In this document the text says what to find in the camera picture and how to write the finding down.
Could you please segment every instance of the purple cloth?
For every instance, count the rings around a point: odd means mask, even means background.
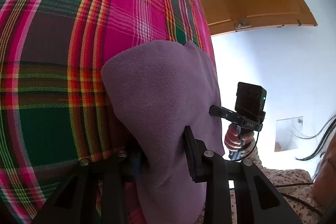
[[[206,184],[189,175],[182,133],[223,155],[221,105],[209,56],[192,42],[144,43],[119,53],[102,68],[103,83],[116,117],[145,152],[149,166],[137,181],[148,224],[193,224],[204,207]]]

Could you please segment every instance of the floral shirt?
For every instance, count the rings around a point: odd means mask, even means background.
[[[253,140],[248,148],[246,148],[241,156],[246,155],[251,151],[255,144]],[[263,167],[261,160],[258,156],[258,149],[251,153],[248,156],[248,159],[251,159],[256,166],[260,168],[260,170],[266,175],[266,177],[273,183],[273,185],[286,185],[286,184],[296,184],[296,183],[312,183],[312,179],[309,173],[305,170],[301,169],[294,169],[294,170],[275,170],[275,169],[267,169]],[[293,197],[299,198],[300,200],[310,204],[321,213],[324,213],[324,210],[320,208],[315,200],[313,199],[312,195],[312,185],[299,185],[299,186],[290,186],[290,187],[280,187],[278,190],[281,193],[285,193],[291,195]],[[237,216],[236,216],[236,198],[235,198],[235,191],[231,190],[231,211],[232,211],[232,224],[237,224]],[[300,217],[303,224],[316,224],[318,223],[320,217],[313,212],[312,210],[306,208],[301,203],[293,201],[291,199],[285,198],[289,205],[293,208],[293,210],[297,213]],[[195,224],[202,224],[204,218],[204,210],[202,211],[201,215],[199,216],[198,220]]]

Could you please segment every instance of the checkered cloth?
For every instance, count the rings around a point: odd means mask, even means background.
[[[192,40],[214,62],[199,0],[0,0],[0,198],[18,223],[79,159],[125,145],[100,70],[152,40]],[[130,223],[145,223],[134,184],[127,200]]]

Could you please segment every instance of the brown door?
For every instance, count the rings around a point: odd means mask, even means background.
[[[201,0],[211,35],[246,28],[316,26],[304,0]]]

